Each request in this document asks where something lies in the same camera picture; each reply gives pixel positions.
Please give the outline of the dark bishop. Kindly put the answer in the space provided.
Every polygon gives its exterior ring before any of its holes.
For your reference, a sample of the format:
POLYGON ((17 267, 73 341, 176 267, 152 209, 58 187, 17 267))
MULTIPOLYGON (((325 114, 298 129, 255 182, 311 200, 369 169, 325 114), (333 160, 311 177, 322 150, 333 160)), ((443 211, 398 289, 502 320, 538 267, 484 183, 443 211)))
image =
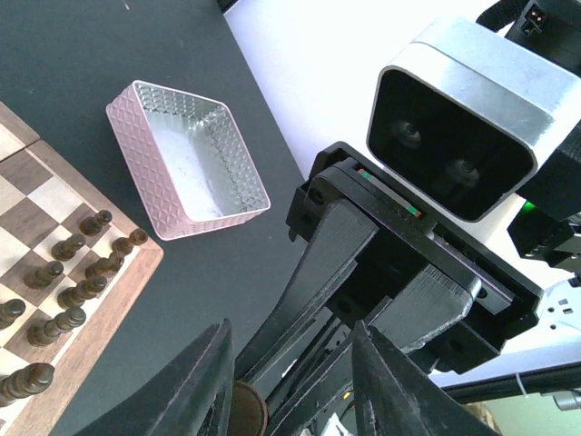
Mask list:
POLYGON ((260 393, 248 383, 236 381, 232 388, 228 434, 263 436, 268 421, 268 407, 260 393))
POLYGON ((96 298, 106 287, 107 278, 96 275, 79 282, 75 287, 69 287, 57 296, 57 303, 64 309, 80 307, 85 301, 96 298))

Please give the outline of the dark knight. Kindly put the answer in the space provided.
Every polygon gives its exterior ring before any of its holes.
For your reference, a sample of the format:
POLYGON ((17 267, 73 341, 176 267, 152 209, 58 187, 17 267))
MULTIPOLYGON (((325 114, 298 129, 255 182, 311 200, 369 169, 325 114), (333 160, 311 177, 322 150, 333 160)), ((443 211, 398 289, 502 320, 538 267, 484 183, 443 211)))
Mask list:
POLYGON ((94 276, 110 277, 118 273, 124 264, 124 255, 121 252, 112 252, 108 257, 100 258, 95 263, 89 265, 85 270, 85 278, 94 276))

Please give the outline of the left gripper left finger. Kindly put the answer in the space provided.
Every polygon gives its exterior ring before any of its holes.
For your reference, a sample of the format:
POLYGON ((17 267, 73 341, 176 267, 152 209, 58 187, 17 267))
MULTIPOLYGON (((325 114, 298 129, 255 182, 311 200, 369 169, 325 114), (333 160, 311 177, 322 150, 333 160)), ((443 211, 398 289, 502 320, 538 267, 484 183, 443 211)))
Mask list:
POLYGON ((79 435, 225 435, 233 346, 225 319, 205 329, 144 386, 79 435))

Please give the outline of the wooden chess board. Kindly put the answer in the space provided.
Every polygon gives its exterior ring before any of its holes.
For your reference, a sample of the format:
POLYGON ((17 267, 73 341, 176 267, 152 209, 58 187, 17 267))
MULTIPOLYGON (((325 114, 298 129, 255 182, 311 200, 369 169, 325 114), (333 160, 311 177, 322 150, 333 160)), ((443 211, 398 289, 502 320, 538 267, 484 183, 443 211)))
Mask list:
POLYGON ((24 309, 13 322, 1 323, 1 374, 8 376, 36 362, 54 367, 46 391, 2 408, 2 434, 51 432, 152 277, 163 250, 148 240, 135 247, 102 292, 84 304, 83 325, 44 347, 29 342, 33 326, 63 312, 58 295, 84 280, 86 269, 109 256, 113 242, 136 227, 22 119, 6 105, 1 107, 1 305, 24 309), (101 210, 109 211, 112 220, 86 237, 59 276, 42 289, 28 287, 26 276, 53 261, 53 247, 78 233, 82 220, 101 210))

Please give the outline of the dark king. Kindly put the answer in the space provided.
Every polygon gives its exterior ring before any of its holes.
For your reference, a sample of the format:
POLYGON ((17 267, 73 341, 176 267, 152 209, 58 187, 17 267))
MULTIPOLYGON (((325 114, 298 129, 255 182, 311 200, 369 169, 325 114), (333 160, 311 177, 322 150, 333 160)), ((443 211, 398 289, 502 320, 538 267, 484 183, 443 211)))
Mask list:
POLYGON ((35 362, 23 369, 1 378, 1 406, 7 407, 16 401, 46 391, 54 379, 54 366, 35 362))

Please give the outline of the pink-rimmed metal tin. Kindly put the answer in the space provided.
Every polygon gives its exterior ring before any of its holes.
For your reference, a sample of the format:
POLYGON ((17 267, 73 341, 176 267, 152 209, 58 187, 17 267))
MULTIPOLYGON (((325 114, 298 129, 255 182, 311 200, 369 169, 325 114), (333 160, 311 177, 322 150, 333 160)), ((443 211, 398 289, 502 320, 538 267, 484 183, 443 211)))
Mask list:
POLYGON ((160 239, 221 230, 270 209, 226 104, 135 80, 105 112, 160 239))

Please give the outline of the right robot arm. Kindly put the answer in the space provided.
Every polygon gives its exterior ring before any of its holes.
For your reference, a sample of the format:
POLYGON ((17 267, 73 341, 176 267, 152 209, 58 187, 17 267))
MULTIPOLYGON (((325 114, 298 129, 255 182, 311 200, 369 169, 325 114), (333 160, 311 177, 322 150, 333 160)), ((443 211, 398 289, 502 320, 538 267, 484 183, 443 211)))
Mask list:
POLYGON ((488 435, 428 375, 473 370, 539 320, 541 289, 465 223, 518 195, 518 255, 580 269, 580 4, 434 20, 381 70, 367 146, 319 152, 297 189, 287 224, 306 249, 234 376, 257 382, 326 308, 268 396, 267 434, 352 391, 361 435, 488 435))

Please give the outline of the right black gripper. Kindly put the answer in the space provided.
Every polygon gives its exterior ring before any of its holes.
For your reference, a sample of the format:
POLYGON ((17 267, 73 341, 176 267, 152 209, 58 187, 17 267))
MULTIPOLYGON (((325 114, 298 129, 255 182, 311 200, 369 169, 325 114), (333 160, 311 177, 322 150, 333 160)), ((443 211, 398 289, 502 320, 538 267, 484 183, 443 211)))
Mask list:
MULTIPOLYGON (((282 296, 235 361, 256 382, 327 307, 364 320, 427 371, 462 374, 538 325, 542 290, 343 142, 319 152, 287 215, 310 241, 282 296)), ((347 388, 351 334, 272 416, 298 435, 347 388)))

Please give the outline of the dark queen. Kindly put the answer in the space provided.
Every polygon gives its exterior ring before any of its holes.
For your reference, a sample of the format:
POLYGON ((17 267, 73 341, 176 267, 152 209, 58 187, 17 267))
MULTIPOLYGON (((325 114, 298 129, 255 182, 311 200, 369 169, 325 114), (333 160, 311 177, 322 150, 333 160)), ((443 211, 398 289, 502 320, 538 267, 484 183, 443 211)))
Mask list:
POLYGON ((56 342, 62 335, 82 326, 85 321, 85 311, 81 307, 72 307, 50 320, 33 325, 28 330, 27 339, 33 346, 45 347, 56 342))

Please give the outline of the dark pawn placed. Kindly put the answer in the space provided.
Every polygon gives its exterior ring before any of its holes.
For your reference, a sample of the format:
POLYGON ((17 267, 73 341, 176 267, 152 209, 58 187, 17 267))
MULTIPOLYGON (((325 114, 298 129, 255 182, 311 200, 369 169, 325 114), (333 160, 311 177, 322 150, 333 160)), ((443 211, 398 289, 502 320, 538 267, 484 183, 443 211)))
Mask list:
POLYGON ((84 235, 75 233, 66 240, 56 243, 51 249, 51 254, 57 261, 66 262, 75 257, 77 252, 84 246, 84 235))
POLYGON ((113 219, 113 215, 108 210, 101 210, 92 216, 83 219, 79 225, 82 234, 93 236, 98 234, 106 224, 113 219))
POLYGON ((64 271, 64 266, 58 261, 49 262, 29 271, 24 277, 24 283, 32 289, 43 289, 49 286, 64 271))
POLYGON ((25 313, 26 304, 21 299, 12 299, 0 304, 0 329, 10 327, 25 313))

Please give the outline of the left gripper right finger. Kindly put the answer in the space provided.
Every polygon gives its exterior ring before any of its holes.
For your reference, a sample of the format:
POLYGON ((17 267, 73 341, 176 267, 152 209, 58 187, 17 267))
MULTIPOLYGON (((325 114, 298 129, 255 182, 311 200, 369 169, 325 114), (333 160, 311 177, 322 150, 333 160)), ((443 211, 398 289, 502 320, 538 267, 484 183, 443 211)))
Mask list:
POLYGON ((359 435, 495 435, 432 383, 407 355, 364 322, 351 332, 359 435))

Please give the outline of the dark rook corner piece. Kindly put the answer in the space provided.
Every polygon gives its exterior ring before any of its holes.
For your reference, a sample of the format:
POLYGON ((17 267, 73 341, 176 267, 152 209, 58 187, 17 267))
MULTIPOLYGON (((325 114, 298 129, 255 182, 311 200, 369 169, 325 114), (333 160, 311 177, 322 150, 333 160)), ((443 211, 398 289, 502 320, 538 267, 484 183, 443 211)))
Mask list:
POLYGON ((146 243, 149 239, 147 232, 142 228, 136 228, 127 237, 119 237, 112 242, 114 252, 128 255, 133 248, 146 243))

